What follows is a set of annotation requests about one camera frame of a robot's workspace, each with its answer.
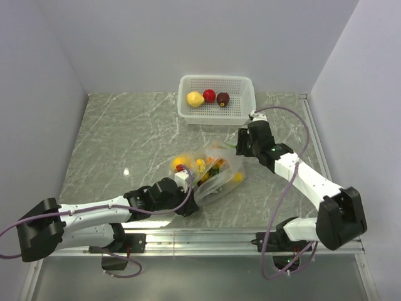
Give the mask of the transparent plastic bag with fruit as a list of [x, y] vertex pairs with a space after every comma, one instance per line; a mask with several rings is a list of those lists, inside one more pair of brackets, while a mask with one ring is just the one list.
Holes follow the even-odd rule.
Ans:
[[211, 203], [237, 188], [246, 178], [243, 158], [223, 142], [211, 142], [197, 150], [175, 156], [169, 163], [169, 176], [177, 179], [189, 168], [193, 180], [194, 201], [198, 206]]

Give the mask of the dark purple passion fruit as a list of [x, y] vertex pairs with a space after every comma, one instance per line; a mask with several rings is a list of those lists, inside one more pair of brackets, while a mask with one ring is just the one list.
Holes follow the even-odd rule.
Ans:
[[226, 107], [228, 105], [229, 101], [230, 101], [230, 96], [226, 92], [221, 92], [216, 97], [216, 103], [220, 107]]

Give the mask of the yellow lemon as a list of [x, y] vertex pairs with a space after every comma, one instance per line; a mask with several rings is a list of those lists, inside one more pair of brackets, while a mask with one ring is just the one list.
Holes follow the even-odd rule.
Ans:
[[205, 98], [200, 92], [193, 91], [187, 94], [186, 101], [190, 107], [197, 108], [205, 102]]

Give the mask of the white perforated plastic basket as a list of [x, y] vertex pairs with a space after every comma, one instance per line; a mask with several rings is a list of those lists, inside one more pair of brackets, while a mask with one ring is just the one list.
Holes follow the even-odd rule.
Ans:
[[[190, 92], [203, 93], [211, 89], [216, 94], [227, 93], [226, 107], [204, 103], [191, 107], [186, 100]], [[248, 77], [226, 75], [185, 75], [180, 79], [177, 94], [177, 113], [192, 125], [244, 125], [256, 109], [255, 91]]]

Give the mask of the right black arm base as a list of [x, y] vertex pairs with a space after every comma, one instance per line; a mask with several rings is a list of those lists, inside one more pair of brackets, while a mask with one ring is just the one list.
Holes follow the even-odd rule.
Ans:
[[[255, 245], [258, 252], [261, 253], [265, 233], [257, 232], [256, 238], [251, 240], [251, 244]], [[291, 253], [290, 256], [273, 255], [273, 263], [278, 270], [282, 270], [304, 247], [307, 241], [291, 241], [283, 230], [272, 231], [269, 234], [266, 252], [268, 253]], [[293, 272], [300, 267], [300, 259], [297, 259], [289, 267], [289, 271]]]

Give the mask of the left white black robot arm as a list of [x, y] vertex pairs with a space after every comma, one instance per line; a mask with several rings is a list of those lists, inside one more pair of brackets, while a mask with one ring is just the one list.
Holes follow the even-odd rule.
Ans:
[[198, 210], [193, 190], [168, 177], [96, 203], [58, 204], [54, 198], [45, 199], [16, 227], [21, 258], [32, 262], [56, 250], [81, 246], [124, 251], [128, 238], [123, 224], [169, 212], [188, 217]]

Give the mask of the aluminium mounting rail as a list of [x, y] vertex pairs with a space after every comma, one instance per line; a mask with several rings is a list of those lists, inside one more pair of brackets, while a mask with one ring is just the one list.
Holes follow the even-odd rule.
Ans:
[[134, 259], [143, 272], [114, 279], [99, 254], [84, 248], [56, 252], [31, 266], [22, 300], [368, 300], [362, 246], [319, 247], [295, 274], [267, 281], [251, 240], [256, 230], [147, 230]]

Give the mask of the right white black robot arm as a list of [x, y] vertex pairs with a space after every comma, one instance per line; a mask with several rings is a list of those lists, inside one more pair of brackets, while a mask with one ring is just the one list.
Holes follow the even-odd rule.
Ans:
[[277, 144], [265, 120], [238, 130], [236, 155], [255, 157], [272, 173], [287, 180], [317, 209], [316, 218], [289, 218], [268, 238], [268, 251], [291, 251], [296, 245], [318, 241], [337, 250], [367, 231], [360, 193], [343, 188], [304, 163], [286, 144]]

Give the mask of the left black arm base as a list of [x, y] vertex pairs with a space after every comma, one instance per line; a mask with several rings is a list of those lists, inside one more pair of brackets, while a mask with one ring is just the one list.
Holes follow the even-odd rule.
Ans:
[[[89, 246], [89, 253], [102, 255], [102, 270], [113, 278], [133, 278], [139, 276], [142, 265], [134, 259], [132, 254], [145, 251], [146, 234], [126, 234], [121, 224], [108, 224], [112, 227], [112, 242], [107, 246]], [[122, 275], [122, 272], [132, 263], [138, 271], [131, 275]]]

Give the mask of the red apple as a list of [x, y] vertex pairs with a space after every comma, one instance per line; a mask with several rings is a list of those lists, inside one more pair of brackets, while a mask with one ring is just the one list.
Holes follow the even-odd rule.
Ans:
[[203, 97], [206, 103], [213, 103], [216, 100], [216, 93], [212, 89], [207, 89], [204, 90]]

